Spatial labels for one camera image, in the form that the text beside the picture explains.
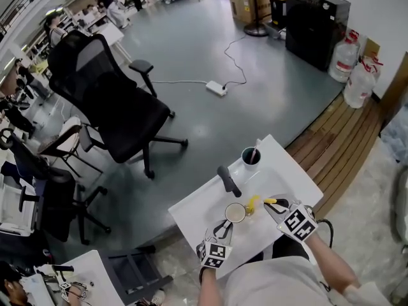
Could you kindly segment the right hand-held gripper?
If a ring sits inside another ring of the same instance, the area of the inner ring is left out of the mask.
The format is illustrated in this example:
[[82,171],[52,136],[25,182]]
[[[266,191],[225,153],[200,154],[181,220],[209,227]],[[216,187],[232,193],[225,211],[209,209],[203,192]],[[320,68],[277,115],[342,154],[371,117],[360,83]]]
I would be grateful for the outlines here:
[[[318,228],[312,213],[302,202],[289,206],[284,198],[267,198],[263,203],[264,209],[277,223],[277,229],[299,243],[304,243]],[[289,208],[285,216],[284,208]]]

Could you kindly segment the white mug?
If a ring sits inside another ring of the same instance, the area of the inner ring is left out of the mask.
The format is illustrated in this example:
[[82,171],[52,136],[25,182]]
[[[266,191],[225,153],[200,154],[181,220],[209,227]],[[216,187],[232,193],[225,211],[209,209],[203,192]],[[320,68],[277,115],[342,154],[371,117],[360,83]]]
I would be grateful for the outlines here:
[[226,207],[224,215],[230,223],[240,223],[246,217],[246,209],[240,203],[231,203]]

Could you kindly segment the yellow cleaning brush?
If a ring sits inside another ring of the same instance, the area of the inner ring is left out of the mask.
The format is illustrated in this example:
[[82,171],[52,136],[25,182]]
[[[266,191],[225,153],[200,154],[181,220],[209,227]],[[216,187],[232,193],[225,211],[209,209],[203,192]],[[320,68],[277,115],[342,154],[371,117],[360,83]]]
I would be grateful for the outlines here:
[[244,206],[246,216],[251,216],[255,213],[256,209],[261,206],[262,203],[275,204],[277,200],[275,198],[261,199],[259,195],[254,195],[249,202]]

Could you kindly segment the person's left forearm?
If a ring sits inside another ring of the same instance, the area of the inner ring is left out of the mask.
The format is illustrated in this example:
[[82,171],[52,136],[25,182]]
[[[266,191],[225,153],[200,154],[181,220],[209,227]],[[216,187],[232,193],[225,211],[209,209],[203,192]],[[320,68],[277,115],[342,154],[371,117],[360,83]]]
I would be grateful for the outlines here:
[[223,306],[221,292],[217,285],[215,269],[203,267],[200,270],[200,282],[201,288],[198,306]]

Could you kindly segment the person's black trousers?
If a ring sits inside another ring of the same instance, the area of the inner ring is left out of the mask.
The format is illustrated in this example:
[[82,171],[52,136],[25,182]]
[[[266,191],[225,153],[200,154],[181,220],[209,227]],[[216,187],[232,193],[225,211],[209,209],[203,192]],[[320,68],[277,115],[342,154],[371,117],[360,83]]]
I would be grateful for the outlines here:
[[302,244],[283,235],[273,243],[272,259],[290,256],[302,257],[309,261],[309,255],[303,248]]

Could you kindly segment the white tumbler with dark interior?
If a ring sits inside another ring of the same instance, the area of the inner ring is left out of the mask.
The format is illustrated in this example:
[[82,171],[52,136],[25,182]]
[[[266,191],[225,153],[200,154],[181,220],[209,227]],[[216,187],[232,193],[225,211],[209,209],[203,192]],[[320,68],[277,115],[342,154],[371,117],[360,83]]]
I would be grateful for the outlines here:
[[261,152],[256,147],[247,147],[242,151],[241,159],[248,170],[254,170],[261,160]]

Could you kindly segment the white egg chair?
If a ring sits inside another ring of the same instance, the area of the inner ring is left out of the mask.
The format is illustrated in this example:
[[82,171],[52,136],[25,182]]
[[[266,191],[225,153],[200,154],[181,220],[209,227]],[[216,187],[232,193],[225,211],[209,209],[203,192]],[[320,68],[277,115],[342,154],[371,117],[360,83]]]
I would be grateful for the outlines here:
[[390,219],[395,238],[408,249],[408,166],[400,169],[394,181]]

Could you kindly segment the white sink basin without cabinet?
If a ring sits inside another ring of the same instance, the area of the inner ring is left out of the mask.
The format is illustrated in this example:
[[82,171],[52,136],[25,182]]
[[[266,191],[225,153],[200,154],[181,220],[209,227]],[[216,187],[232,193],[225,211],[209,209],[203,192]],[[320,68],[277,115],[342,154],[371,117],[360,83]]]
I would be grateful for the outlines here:
[[69,283],[79,282],[87,286],[85,300],[79,301],[80,306],[125,306],[116,292],[97,250],[67,261],[63,266],[72,266],[74,272],[64,275]]

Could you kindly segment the black mesh office chair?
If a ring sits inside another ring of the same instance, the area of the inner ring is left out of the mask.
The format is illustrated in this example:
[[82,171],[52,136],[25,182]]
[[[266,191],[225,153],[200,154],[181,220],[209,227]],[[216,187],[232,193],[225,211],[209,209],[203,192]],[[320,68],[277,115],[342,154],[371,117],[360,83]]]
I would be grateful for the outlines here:
[[71,31],[49,53],[48,67],[50,88],[86,116],[116,163],[125,163],[142,152],[144,172],[153,179],[150,142],[188,146],[187,139],[158,135],[175,114],[152,88],[151,63],[135,60],[129,65],[141,74],[150,89],[146,92],[121,70],[103,35]]

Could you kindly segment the small black faucet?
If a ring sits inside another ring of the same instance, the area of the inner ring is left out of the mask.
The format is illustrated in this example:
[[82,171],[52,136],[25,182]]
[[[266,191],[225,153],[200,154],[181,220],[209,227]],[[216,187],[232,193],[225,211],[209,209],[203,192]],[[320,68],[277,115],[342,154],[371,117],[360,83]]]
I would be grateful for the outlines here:
[[72,266],[52,265],[52,270],[58,282],[66,282],[66,276],[71,275],[75,270]]

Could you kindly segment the folding chair with white seat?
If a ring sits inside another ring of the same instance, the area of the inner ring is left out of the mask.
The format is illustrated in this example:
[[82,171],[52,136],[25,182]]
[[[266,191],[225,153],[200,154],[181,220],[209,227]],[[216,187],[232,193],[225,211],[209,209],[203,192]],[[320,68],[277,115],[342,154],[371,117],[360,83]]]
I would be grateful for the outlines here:
[[77,152],[80,145],[80,132],[82,129],[84,129],[84,125],[79,117],[73,116],[69,118],[63,123],[58,135],[51,137],[48,143],[40,145],[38,154],[62,160],[78,178],[80,178],[81,175],[69,164],[68,159],[70,157],[75,157],[83,164],[102,174],[102,170],[82,159]]

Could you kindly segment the black washing machine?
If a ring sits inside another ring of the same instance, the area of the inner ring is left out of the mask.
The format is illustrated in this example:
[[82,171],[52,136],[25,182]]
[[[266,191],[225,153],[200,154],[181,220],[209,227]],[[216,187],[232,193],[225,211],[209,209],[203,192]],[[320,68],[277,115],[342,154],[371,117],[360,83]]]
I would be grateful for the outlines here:
[[286,0],[286,48],[326,71],[345,36],[350,7],[346,0]]

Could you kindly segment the small brown cardboard sheet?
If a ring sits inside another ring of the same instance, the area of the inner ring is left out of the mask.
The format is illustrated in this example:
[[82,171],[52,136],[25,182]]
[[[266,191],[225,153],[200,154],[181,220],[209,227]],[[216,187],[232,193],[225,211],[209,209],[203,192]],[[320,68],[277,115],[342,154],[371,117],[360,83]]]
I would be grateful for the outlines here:
[[363,50],[363,56],[367,57],[377,57],[380,50],[379,44],[367,38],[365,43],[365,48]]

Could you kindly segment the black bin with yellow lid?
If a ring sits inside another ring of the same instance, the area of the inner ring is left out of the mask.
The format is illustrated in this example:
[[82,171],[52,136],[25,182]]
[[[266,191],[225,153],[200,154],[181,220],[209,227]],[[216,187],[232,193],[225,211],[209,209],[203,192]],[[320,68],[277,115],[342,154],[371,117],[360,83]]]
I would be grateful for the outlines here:
[[270,0],[272,23],[279,29],[286,26],[286,0]]

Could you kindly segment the large cardboard box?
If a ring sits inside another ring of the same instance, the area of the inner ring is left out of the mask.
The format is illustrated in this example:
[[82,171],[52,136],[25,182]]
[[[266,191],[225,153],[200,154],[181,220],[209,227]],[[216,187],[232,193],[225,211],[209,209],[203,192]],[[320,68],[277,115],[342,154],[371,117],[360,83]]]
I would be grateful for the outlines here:
[[255,21],[255,1],[258,6],[259,19],[270,14],[270,0],[229,0],[231,5],[231,12],[234,19],[245,23]]

